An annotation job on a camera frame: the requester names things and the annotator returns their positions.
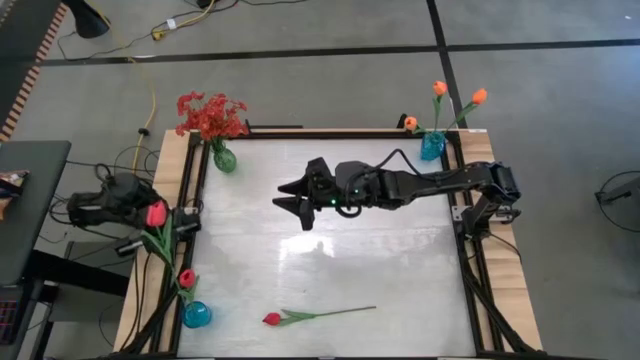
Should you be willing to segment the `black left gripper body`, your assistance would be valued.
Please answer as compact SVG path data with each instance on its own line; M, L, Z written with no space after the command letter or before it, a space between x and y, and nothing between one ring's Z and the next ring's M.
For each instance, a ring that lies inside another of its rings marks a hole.
M109 175L102 183L103 206L125 212L149 205L153 200L150 183L133 173Z

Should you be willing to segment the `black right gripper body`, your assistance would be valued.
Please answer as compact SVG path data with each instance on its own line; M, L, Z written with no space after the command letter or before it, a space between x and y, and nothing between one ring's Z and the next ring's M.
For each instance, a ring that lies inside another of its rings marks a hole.
M361 161L339 163L331 172L323 158L316 158L305 175L306 198L317 211L333 208L341 216L358 216L381 200L380 169Z

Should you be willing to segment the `red artificial tulip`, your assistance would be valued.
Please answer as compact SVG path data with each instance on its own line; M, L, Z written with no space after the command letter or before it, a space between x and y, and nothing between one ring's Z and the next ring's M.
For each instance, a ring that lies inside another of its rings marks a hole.
M282 309L280 312L271 312L268 313L263 319L262 322L271 327L284 327L294 323L302 322L305 320L312 320L321 317L351 313L351 312L359 312L359 311L367 311L376 309L376 306L367 306L360 308L352 308L324 313L308 313L308 312L299 312Z
M188 305L195 300L195 292L199 282L199 276L193 269L185 269L178 277L178 294L183 302Z
M178 277L184 270L175 265L175 245L183 237L193 235L201 229L196 208L170 209L164 201L158 201L145 209L144 229L141 231L143 245L148 253L159 257L173 276L172 283L178 285Z

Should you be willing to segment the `green glass vase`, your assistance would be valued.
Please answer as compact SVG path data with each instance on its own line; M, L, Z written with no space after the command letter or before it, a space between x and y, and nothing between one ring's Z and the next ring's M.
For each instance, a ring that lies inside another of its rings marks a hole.
M224 173L232 173L237 166L235 154L226 146L225 140L216 138L212 143L215 166Z

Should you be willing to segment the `tall blue glass vase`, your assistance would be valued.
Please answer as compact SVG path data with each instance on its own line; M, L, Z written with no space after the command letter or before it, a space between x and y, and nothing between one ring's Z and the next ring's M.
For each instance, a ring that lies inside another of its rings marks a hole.
M422 137L420 158L424 161L437 159L444 152L446 144L445 135L442 132L428 132Z

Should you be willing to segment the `round teal glass vase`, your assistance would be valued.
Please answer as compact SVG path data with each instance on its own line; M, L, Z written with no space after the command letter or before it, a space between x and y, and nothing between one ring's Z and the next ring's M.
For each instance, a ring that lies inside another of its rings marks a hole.
M201 328L207 326L212 317L212 311L205 303L193 301L184 306L182 323L187 328Z

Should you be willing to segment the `black desk support bar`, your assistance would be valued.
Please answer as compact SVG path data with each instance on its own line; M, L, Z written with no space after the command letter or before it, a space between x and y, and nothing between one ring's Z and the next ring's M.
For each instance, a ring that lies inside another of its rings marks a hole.
M73 260L33 250L22 273L24 279L40 279L125 297L129 278Z

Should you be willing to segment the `dark grey desk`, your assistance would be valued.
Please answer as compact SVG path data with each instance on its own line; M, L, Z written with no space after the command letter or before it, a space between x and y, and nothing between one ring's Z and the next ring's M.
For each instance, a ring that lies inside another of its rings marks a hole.
M0 172L27 170L22 195L11 201L0 221L0 286L19 283L37 267L34 248L61 179L71 143L10 141L0 146Z

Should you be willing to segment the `colourful snack bag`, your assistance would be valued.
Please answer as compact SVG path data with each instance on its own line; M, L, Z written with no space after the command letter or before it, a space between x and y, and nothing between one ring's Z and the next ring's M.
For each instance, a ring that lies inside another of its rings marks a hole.
M23 185L29 175L28 170L0 173L0 221L5 219L5 212L11 202L22 196Z

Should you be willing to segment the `backlit keyboard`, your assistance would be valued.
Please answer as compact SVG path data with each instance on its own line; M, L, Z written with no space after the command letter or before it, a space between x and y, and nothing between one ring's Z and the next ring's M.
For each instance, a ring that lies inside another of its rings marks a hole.
M20 303L17 300L0 301L0 345L9 345L15 341L20 316Z

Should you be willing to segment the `black mat orange striped edge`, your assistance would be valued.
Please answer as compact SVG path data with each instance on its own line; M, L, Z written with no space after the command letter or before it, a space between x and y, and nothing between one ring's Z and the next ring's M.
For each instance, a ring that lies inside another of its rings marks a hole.
M61 0L0 4L0 142L15 132L67 11Z

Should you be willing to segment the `black metal table frame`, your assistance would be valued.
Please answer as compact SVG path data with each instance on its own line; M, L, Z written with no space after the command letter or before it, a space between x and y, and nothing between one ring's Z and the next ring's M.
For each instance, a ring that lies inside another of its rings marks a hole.
M258 128L250 134L252 140L384 140L409 139L401 129L303 129ZM454 130L447 136L448 143L442 161L448 167L466 163L493 160L489 134L484 129ZM204 147L196 134L180 137L168 130L164 135L159 160L153 175L155 190L171 205L186 202L203 188L205 177ZM507 248L515 245L516 238L509 224L493 221L490 229L494 236L488 243L467 242L465 252L469 266L483 288L485 296L494 302L513 332L536 352L542 350L541 338L533 313L522 265ZM115 360L169 359L176 355L178 337L179 302L173 301L155 325L147 342L131 352L133 320L149 321L162 302L165 285L163 265L156 256L145 250L135 255L140 266L131 272L123 313L120 318L112 358ZM470 305L474 340L481 356L508 358L515 356L496 320L475 298Z

